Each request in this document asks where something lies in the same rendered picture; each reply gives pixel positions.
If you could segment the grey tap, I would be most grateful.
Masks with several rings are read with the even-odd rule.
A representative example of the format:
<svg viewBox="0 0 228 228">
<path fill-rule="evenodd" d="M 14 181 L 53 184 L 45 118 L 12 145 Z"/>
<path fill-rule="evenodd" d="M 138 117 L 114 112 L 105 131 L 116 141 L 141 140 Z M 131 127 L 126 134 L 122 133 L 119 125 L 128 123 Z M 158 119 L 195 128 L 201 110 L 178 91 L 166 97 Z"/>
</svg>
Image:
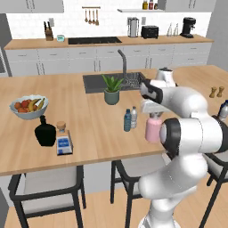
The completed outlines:
<svg viewBox="0 0 228 228">
<path fill-rule="evenodd" d="M 122 61 L 123 61 L 123 79 L 124 79 L 124 83 L 125 83 L 126 82 L 126 56 L 120 49 L 118 49 L 118 53 L 122 57 Z"/>
</svg>

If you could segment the black glass bottle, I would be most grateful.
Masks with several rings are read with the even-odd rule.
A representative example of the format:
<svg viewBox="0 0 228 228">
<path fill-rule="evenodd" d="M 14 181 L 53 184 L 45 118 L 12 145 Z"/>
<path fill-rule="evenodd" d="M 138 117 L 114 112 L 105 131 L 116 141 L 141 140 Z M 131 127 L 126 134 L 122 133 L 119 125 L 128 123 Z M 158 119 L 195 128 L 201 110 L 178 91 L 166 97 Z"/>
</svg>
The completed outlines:
<svg viewBox="0 0 228 228">
<path fill-rule="evenodd" d="M 40 125 L 35 129 L 35 136 L 41 146 L 52 147 L 56 140 L 56 128 L 46 123 L 45 115 L 40 117 Z"/>
</svg>

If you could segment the dark grey sink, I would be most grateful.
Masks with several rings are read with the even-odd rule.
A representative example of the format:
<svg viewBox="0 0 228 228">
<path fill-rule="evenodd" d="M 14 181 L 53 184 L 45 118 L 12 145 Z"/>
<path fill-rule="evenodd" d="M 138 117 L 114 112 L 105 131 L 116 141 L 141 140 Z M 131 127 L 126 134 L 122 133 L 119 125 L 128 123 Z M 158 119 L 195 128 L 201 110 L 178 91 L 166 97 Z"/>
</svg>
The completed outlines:
<svg viewBox="0 0 228 228">
<path fill-rule="evenodd" d="M 107 87 L 102 75 L 84 75 L 83 76 L 85 92 L 87 94 L 102 93 Z M 121 86 L 121 91 L 129 91 L 136 89 L 125 89 L 125 86 Z"/>
</svg>

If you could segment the blue plastic bottle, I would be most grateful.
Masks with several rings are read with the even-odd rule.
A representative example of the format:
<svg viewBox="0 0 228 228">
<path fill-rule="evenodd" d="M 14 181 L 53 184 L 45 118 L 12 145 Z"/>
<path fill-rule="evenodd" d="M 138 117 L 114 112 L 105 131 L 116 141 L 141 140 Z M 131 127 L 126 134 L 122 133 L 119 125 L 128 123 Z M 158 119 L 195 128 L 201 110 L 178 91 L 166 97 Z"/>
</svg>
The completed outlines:
<svg viewBox="0 0 228 228">
<path fill-rule="evenodd" d="M 131 111 L 126 109 L 126 114 L 124 116 L 124 131 L 129 132 L 131 129 Z"/>
</svg>

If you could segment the grey base cupboards run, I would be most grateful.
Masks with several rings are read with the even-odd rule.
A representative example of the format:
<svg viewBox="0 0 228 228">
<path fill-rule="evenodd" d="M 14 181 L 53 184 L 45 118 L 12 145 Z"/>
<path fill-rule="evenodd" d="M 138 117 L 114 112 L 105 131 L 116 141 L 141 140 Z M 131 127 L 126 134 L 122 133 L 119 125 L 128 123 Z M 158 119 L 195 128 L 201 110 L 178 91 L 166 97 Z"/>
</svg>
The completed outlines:
<svg viewBox="0 0 228 228">
<path fill-rule="evenodd" d="M 12 75 L 21 77 L 122 70 L 118 49 L 126 56 L 126 69 L 159 69 L 205 65 L 211 44 L 20 49 L 8 50 L 6 55 Z"/>
</svg>

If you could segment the white fruit bowl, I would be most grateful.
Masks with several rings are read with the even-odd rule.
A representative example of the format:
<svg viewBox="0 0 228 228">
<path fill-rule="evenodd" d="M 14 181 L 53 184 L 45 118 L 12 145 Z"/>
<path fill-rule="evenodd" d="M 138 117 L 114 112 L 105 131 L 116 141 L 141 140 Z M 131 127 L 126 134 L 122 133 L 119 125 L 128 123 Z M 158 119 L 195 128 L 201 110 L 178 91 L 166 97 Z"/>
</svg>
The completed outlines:
<svg viewBox="0 0 228 228">
<path fill-rule="evenodd" d="M 37 105 L 39 105 L 41 102 L 43 102 L 43 106 L 40 110 L 35 110 L 35 111 L 29 111 L 29 112 L 18 112 L 17 109 L 14 107 L 16 102 L 23 102 L 26 100 L 37 100 Z M 17 98 L 10 104 L 10 110 L 19 118 L 26 119 L 26 120 L 31 120 L 35 118 L 39 118 L 40 116 L 45 114 L 46 108 L 49 104 L 49 100 L 40 94 L 32 94 L 32 95 L 25 95 L 22 96 L 21 98 Z"/>
</svg>

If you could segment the black stool grey seat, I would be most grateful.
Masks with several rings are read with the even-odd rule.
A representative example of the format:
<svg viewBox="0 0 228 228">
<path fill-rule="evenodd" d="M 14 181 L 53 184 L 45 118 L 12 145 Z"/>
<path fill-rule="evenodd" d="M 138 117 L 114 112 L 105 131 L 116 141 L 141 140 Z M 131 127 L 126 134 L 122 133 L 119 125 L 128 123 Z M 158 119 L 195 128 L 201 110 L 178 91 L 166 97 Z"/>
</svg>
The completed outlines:
<svg viewBox="0 0 228 228">
<path fill-rule="evenodd" d="M 157 171 L 165 165 L 166 161 L 161 154 L 111 162 L 110 203 L 114 203 L 115 184 L 122 183 L 127 195 L 125 228 L 130 228 L 133 200 L 142 197 L 138 188 L 140 177 Z"/>
<path fill-rule="evenodd" d="M 204 228 L 222 184 L 228 183 L 228 151 L 221 153 L 207 153 L 204 154 L 204 159 L 208 164 L 208 173 L 210 174 L 210 177 L 207 181 L 207 186 L 209 186 L 212 181 L 215 180 L 216 187 L 212 193 L 199 228 Z"/>
<path fill-rule="evenodd" d="M 74 210 L 77 227 L 84 228 L 78 199 L 81 191 L 86 208 L 84 168 L 64 167 L 25 174 L 25 188 L 18 194 L 21 175 L 13 175 L 8 185 L 21 228 L 29 228 L 28 218 Z"/>
</svg>

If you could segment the black hob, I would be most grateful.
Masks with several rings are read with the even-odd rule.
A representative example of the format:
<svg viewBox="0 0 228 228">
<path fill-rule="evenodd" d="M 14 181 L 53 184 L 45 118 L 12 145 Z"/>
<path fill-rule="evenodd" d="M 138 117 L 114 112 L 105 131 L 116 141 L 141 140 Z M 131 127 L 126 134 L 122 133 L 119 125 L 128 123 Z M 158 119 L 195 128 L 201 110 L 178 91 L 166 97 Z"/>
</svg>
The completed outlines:
<svg viewBox="0 0 228 228">
<path fill-rule="evenodd" d="M 122 43 L 117 37 L 70 37 L 69 45 L 90 45 L 90 44 L 118 44 Z"/>
</svg>

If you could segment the square glass bottle blue label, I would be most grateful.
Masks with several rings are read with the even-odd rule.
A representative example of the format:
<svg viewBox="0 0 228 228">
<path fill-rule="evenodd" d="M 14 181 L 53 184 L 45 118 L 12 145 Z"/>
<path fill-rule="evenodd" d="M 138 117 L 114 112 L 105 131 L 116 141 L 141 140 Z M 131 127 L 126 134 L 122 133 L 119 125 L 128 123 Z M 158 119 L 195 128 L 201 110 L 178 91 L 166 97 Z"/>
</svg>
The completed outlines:
<svg viewBox="0 0 228 228">
<path fill-rule="evenodd" d="M 70 132 L 66 128 L 64 121 L 57 123 L 56 143 L 57 143 L 57 155 L 68 155 L 73 153 L 73 143 L 71 140 Z"/>
</svg>

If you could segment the black coffee machine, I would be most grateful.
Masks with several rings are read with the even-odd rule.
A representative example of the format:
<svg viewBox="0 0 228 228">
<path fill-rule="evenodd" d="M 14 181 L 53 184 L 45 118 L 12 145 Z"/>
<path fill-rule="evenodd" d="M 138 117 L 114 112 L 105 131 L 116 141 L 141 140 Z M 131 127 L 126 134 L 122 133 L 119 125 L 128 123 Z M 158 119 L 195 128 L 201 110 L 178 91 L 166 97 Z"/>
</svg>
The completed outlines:
<svg viewBox="0 0 228 228">
<path fill-rule="evenodd" d="M 181 36 L 186 38 L 193 38 L 193 35 L 191 34 L 191 29 L 194 29 L 195 24 L 196 20 L 194 18 L 184 17 Z"/>
</svg>

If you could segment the grey wall cupboards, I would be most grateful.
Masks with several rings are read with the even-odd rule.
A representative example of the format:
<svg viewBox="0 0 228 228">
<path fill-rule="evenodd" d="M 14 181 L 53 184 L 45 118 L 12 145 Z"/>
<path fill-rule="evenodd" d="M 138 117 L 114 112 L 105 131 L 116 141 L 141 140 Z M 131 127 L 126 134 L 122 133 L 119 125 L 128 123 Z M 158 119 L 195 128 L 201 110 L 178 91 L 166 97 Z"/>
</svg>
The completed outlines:
<svg viewBox="0 0 228 228">
<path fill-rule="evenodd" d="M 212 12 L 216 0 L 158 0 L 158 8 L 165 12 Z"/>
<path fill-rule="evenodd" d="M 0 0 L 0 13 L 64 13 L 63 0 Z"/>
</svg>

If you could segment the black toaster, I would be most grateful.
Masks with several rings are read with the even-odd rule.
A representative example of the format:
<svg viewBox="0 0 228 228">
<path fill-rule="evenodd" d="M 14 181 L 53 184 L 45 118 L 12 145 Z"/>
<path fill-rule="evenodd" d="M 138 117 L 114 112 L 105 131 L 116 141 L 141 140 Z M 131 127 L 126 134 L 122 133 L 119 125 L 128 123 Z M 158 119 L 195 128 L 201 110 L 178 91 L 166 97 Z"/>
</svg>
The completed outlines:
<svg viewBox="0 0 228 228">
<path fill-rule="evenodd" d="M 158 38 L 159 28 L 157 26 L 142 26 L 141 37 L 147 38 Z"/>
</svg>

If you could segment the pink bottle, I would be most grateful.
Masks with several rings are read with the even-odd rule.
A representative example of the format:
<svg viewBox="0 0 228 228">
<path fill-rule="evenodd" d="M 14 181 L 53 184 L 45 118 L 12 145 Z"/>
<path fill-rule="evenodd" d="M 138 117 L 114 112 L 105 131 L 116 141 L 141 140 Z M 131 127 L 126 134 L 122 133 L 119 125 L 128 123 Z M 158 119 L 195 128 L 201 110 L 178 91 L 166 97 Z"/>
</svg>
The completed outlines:
<svg viewBox="0 0 228 228">
<path fill-rule="evenodd" d="M 149 143 L 159 142 L 159 131 L 162 125 L 162 120 L 157 113 L 151 113 L 146 121 L 145 139 Z"/>
</svg>

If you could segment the wooden knife block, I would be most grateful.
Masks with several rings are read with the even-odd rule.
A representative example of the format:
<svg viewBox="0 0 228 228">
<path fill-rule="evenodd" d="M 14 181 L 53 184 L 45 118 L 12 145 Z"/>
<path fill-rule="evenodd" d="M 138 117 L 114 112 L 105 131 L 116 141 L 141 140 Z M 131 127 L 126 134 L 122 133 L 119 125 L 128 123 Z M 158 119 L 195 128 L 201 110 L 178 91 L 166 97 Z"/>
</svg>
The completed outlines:
<svg viewBox="0 0 228 228">
<path fill-rule="evenodd" d="M 50 26 L 50 22 L 44 22 L 44 26 L 45 26 L 45 39 L 47 41 L 53 41 L 53 31 L 52 28 Z"/>
</svg>

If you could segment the clear plastic bottle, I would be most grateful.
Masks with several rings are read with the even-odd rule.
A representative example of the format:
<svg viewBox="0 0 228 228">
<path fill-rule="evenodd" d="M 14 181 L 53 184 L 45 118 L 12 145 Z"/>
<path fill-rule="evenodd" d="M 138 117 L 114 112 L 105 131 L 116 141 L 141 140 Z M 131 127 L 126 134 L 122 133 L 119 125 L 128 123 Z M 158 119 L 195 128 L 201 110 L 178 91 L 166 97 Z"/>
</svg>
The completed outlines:
<svg viewBox="0 0 228 228">
<path fill-rule="evenodd" d="M 137 110 L 136 107 L 133 106 L 131 110 L 131 128 L 136 128 L 137 125 Z"/>
</svg>

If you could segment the silver kettle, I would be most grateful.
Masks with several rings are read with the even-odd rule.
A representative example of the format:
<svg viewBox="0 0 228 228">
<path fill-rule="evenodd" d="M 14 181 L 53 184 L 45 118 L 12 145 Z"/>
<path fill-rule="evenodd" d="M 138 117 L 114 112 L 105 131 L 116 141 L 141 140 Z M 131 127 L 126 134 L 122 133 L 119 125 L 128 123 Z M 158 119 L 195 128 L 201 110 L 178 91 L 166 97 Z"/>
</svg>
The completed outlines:
<svg viewBox="0 0 228 228">
<path fill-rule="evenodd" d="M 128 26 L 127 35 L 129 37 L 138 37 L 139 20 L 135 17 L 128 18 L 127 19 L 127 26 Z"/>
</svg>

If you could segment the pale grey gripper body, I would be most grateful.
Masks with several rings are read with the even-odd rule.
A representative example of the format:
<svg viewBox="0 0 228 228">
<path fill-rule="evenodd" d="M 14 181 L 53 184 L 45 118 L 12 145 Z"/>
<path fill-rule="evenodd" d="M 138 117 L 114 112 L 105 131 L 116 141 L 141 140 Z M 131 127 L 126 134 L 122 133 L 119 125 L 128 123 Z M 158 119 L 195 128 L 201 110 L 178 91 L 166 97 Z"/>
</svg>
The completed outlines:
<svg viewBox="0 0 228 228">
<path fill-rule="evenodd" d="M 141 112 L 151 114 L 151 113 L 170 112 L 170 110 L 158 103 L 151 101 L 150 99 L 143 99 L 141 102 Z"/>
</svg>

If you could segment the white wall shelf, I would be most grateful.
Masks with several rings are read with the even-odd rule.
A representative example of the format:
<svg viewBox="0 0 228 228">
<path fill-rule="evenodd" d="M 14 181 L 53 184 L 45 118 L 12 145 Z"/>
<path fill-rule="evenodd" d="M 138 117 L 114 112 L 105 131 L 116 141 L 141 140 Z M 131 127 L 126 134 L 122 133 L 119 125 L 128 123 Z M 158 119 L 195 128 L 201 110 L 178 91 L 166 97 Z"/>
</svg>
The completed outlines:
<svg viewBox="0 0 228 228">
<path fill-rule="evenodd" d="M 164 10 L 143 10 L 143 9 L 118 9 L 118 12 L 125 12 L 125 13 L 146 13 L 146 12 L 165 12 Z"/>
</svg>

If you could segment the grey oven column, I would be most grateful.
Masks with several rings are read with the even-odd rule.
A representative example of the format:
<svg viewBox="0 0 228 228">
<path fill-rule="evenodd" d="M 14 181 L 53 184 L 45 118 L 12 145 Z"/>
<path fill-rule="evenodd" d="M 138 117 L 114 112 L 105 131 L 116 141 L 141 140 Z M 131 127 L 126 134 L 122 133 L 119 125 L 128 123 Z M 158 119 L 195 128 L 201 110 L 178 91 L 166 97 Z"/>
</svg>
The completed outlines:
<svg viewBox="0 0 228 228">
<path fill-rule="evenodd" d="M 0 77 L 10 77 L 12 75 L 4 49 L 11 40 L 12 34 L 6 14 L 0 13 Z"/>
</svg>

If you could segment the potted green plant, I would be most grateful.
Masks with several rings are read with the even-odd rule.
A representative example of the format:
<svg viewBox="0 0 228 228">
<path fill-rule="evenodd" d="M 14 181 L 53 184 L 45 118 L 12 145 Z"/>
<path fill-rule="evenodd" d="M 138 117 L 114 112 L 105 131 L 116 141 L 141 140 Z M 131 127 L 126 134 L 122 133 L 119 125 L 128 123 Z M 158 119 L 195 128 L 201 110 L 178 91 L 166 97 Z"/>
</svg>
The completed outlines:
<svg viewBox="0 0 228 228">
<path fill-rule="evenodd" d="M 104 89 L 104 101 L 109 105 L 117 104 L 119 101 L 119 91 L 123 78 L 118 79 L 114 76 L 109 77 L 104 75 L 102 75 L 102 78 L 107 86 Z"/>
</svg>

